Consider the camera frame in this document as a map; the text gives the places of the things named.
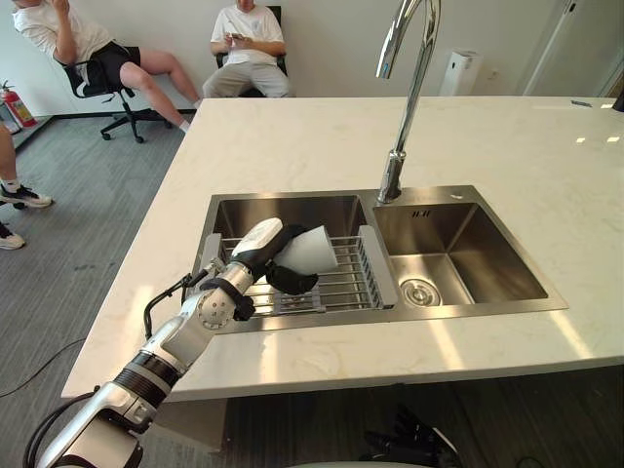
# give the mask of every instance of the kitchen island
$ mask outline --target kitchen island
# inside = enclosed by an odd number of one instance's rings
[[[218,336],[175,387],[163,425],[177,431],[182,408],[213,400],[218,436],[229,397],[623,363],[624,114],[613,99],[582,100],[593,107],[425,97],[402,174],[405,187],[474,185],[569,309]],[[212,195],[376,188],[404,104],[204,100],[62,396],[112,379],[135,355],[145,304],[193,266]],[[178,310],[178,297],[161,302],[154,328]]]

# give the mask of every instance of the black cable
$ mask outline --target black cable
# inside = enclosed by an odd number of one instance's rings
[[[41,423],[34,430],[30,439],[28,440],[28,444],[26,444],[26,449],[23,453],[23,458],[21,461],[22,468],[35,468],[37,461],[37,452],[39,451],[39,447],[41,446],[41,442],[43,438],[46,436],[52,425],[55,423],[57,419],[71,406],[75,405],[78,402],[82,402],[83,400],[87,400],[95,395],[96,391],[99,390],[99,387],[96,387],[93,392],[85,393],[84,395],[80,395],[76,398],[71,399],[67,403],[61,405],[56,408],[50,414],[48,414]]]
[[[181,304],[186,300],[186,291],[189,288],[195,287],[200,281],[208,276],[208,271],[205,269],[200,270],[195,276],[192,276],[190,273],[184,275],[177,283],[175,283],[170,288],[167,288],[152,300],[150,300],[145,306],[145,310],[143,310],[143,326],[145,327],[145,339],[149,339],[152,337],[152,309],[158,304],[161,300],[171,297],[174,293],[182,288],[182,298]]]
[[[192,276],[190,274],[184,275],[177,283],[175,283],[170,288],[167,288],[152,300],[150,300],[145,306],[145,310],[143,310],[143,325],[145,326],[145,339],[149,339],[152,337],[152,309],[158,304],[161,300],[171,297],[174,293],[180,288],[185,288],[188,283],[192,280]]]
[[[69,344],[66,344],[65,346],[63,346],[62,348],[60,348],[60,350],[52,357],[50,358],[46,364],[44,364],[41,368],[39,368],[39,370],[34,373],[33,375],[31,375],[26,381],[24,381],[23,383],[21,383],[20,385],[18,385],[16,388],[14,388],[13,390],[9,391],[9,392],[5,392],[0,394],[0,398],[4,398],[4,397],[8,397],[9,395],[13,395],[14,393],[16,393],[17,391],[19,391],[20,389],[22,389],[23,387],[25,387],[26,385],[28,385],[37,375],[39,375],[47,366],[49,366],[52,361],[54,359],[56,359],[58,356],[60,356],[62,354],[63,351],[65,351],[66,349],[70,348],[71,346],[73,346],[74,344],[80,343],[82,341],[85,341],[87,338],[80,338],[77,339],[75,341],[72,341]]]

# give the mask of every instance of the double sink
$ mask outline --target double sink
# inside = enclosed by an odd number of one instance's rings
[[[213,196],[194,271],[256,223],[325,225],[340,266],[302,297],[262,282],[257,313],[229,332],[469,317],[567,308],[473,186]]]

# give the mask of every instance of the black chair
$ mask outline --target black chair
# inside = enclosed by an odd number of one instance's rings
[[[98,76],[101,77],[101,84],[87,84],[82,79],[82,76],[78,72],[78,66],[94,66],[97,68]],[[155,112],[152,109],[143,109],[134,111],[130,108],[128,103],[126,102],[124,95],[122,92],[126,92],[129,98],[133,98],[135,96],[135,92],[130,88],[126,88],[124,86],[112,86],[106,80],[106,75],[104,74],[103,67],[99,60],[91,59],[87,61],[81,61],[78,63],[74,63],[73,65],[64,65],[63,69],[67,74],[67,78],[69,78],[69,84],[71,85],[71,91],[73,94],[80,99],[83,98],[94,98],[96,96],[107,96],[113,95],[109,99],[104,102],[110,102],[115,98],[115,94],[118,94],[121,98],[124,106],[123,113],[112,114],[115,122],[110,124],[107,127],[104,127],[99,132],[101,133],[101,137],[105,140],[110,140],[110,131],[116,129],[117,127],[121,127],[125,124],[130,124],[133,129],[133,134],[135,135],[135,141],[137,143],[143,143],[145,139],[137,133],[137,122],[140,121],[148,121],[148,122],[164,122],[165,127],[170,129],[172,124]]]
[[[272,6],[268,8],[271,10],[271,12],[273,12],[273,15],[275,15],[275,18],[278,24],[280,25],[280,27],[282,27],[282,7]],[[227,54],[219,53],[219,54],[216,54],[216,56],[214,57],[216,58],[216,66],[218,66],[219,68],[222,68],[223,61],[227,57]],[[279,66],[280,69],[284,72],[284,74],[288,76],[288,72],[286,71],[286,55],[277,56],[276,59],[277,59],[277,66]],[[256,88],[251,88],[250,90],[242,93],[241,98],[264,98],[264,94],[261,93],[260,90]]]

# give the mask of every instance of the sneaker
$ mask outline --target sneaker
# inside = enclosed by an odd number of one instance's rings
[[[14,234],[0,222],[0,249],[5,251],[14,251],[23,247],[25,241],[18,234]]]
[[[24,203],[32,208],[46,208],[52,205],[52,198],[47,195],[38,195],[28,187],[21,186],[17,192],[12,193],[0,184],[0,202]]]

